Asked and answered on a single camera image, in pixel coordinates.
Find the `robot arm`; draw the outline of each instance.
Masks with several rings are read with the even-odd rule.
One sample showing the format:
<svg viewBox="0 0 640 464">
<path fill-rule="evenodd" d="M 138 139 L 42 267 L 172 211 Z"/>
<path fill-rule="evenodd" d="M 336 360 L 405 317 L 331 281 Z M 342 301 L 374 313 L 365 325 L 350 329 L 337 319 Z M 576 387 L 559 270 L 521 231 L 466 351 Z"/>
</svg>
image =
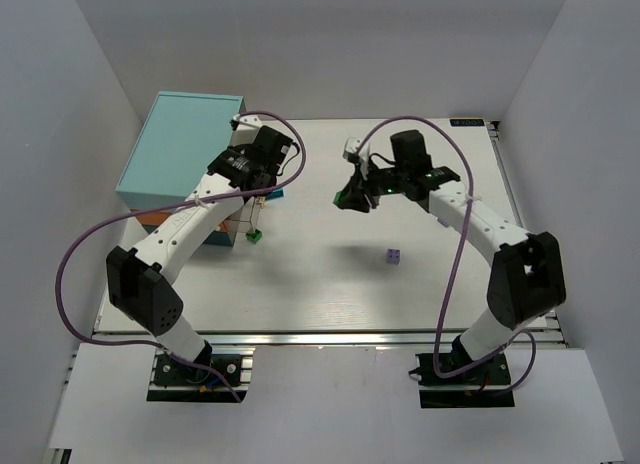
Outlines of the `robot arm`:
<svg viewBox="0 0 640 464">
<path fill-rule="evenodd" d="M 188 199 L 275 185 L 291 139 L 256 118 L 234 125 L 231 145 L 209 165 Z M 182 315 L 183 302 L 172 284 L 206 237 L 248 199 L 230 197 L 182 208 L 131 249 L 116 247 L 107 257 L 111 303 L 190 362 L 209 365 L 211 347 Z"/>
<path fill-rule="evenodd" d="M 355 173 L 336 194 L 340 209 L 369 212 L 381 196 L 403 194 L 462 232 L 467 189 L 447 167 L 434 168 L 418 131 L 391 137 L 395 162 L 380 169 L 368 144 L 347 141 L 343 157 Z M 488 309 L 454 341 L 455 367 L 469 364 L 508 343 L 515 334 L 566 299 L 558 242 L 549 233 L 533 235 L 474 202 L 467 240 L 491 266 Z"/>
</svg>

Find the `light blue box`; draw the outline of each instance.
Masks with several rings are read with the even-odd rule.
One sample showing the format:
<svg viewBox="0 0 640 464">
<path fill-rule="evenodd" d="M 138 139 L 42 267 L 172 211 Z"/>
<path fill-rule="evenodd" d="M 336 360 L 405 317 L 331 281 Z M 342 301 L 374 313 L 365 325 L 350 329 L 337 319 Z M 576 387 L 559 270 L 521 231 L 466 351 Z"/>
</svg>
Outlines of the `light blue box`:
<svg viewBox="0 0 640 464">
<path fill-rule="evenodd" d="M 184 200 L 207 166 L 227 148 L 229 121 L 244 110 L 241 96 L 160 92 L 116 192 L 129 209 L 136 210 Z M 152 215 L 139 220 L 153 230 L 161 219 Z M 218 244 L 233 245 L 235 233 L 227 237 Z M 211 238 L 207 242 L 215 243 Z"/>
</svg>

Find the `gray wall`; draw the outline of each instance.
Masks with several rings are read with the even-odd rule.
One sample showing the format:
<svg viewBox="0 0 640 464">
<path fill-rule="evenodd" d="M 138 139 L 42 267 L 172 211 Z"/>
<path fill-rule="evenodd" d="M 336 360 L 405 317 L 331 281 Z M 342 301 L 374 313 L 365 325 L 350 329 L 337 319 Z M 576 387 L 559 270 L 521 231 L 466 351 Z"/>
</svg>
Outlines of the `gray wall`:
<svg viewBox="0 0 640 464">
<path fill-rule="evenodd" d="M 565 0 L 77 1 L 142 118 L 159 90 L 291 118 L 500 118 Z"/>
<path fill-rule="evenodd" d="M 568 0 L 502 123 L 525 220 L 560 239 L 562 328 L 586 349 L 631 463 L 640 463 L 639 3 Z"/>
<path fill-rule="evenodd" d="M 140 122 L 74 0 L 0 0 L 0 460 L 39 462 L 76 347 L 53 299 L 73 237 L 120 208 Z M 81 248 L 69 314 L 91 330 L 111 229 Z"/>
</svg>

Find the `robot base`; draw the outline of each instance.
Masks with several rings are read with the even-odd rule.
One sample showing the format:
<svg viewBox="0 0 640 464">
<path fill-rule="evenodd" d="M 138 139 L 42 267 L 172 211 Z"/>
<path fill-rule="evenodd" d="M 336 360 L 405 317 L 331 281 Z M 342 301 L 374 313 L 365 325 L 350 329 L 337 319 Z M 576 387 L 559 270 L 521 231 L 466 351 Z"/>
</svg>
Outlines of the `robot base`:
<svg viewBox="0 0 640 464">
<path fill-rule="evenodd" d="M 233 387 L 241 385 L 242 357 L 239 354 L 212 354 L 211 367 L 220 372 Z M 155 402 L 231 402 L 235 403 L 231 393 L 216 380 L 207 375 L 199 382 L 187 377 L 179 365 L 166 354 L 158 354 L 153 370 L 151 386 L 147 392 L 147 401 Z M 236 391 L 244 400 L 246 391 Z"/>
<path fill-rule="evenodd" d="M 422 409 L 515 407 L 512 392 L 503 392 L 511 384 L 509 366 L 504 354 L 481 364 L 476 369 L 441 379 L 433 372 L 433 354 L 418 354 L 418 367 L 409 372 L 419 376 Z M 448 354 L 441 354 L 443 371 L 447 372 Z"/>
</svg>

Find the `white table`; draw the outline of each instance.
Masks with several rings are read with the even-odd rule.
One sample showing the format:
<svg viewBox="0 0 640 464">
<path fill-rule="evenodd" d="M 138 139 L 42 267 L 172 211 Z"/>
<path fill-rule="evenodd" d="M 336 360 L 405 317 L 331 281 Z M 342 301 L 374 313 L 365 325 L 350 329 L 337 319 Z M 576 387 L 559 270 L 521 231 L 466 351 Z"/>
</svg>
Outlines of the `white table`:
<svg viewBox="0 0 640 464">
<path fill-rule="evenodd" d="M 622 459 L 589 361 L 540 351 L 505 409 L 420 409 L 412 349 L 260 347 L 242 404 L 146 402 L 153 349 L 82 344 L 50 447 L 91 463 Z M 506 352 L 513 376 L 528 351 Z"/>
<path fill-rule="evenodd" d="M 370 214 L 341 211 L 334 194 L 353 166 L 342 159 L 348 137 L 364 137 L 379 120 L 294 121 L 308 149 L 302 176 L 285 197 L 260 214 L 264 237 L 251 244 L 238 236 L 233 249 L 201 247 L 175 283 L 184 314 L 203 332 L 394 331 L 433 329 L 459 235 L 402 196 L 382 199 Z M 484 127 L 452 128 L 436 119 L 463 149 L 474 171 L 476 194 L 505 219 L 514 215 Z M 419 123 L 394 123 L 372 141 L 391 156 L 388 137 L 417 128 L 435 166 L 463 180 L 463 167 L 442 137 Z M 290 164 L 292 173 L 296 162 Z M 146 234 L 129 221 L 123 245 Z M 398 266 L 385 263 L 400 249 Z M 446 329 L 464 329 L 486 308 L 489 266 L 471 246 L 465 251 Z M 543 319 L 535 327 L 544 327 Z M 106 301 L 97 330 L 134 332 L 139 326 Z"/>
</svg>

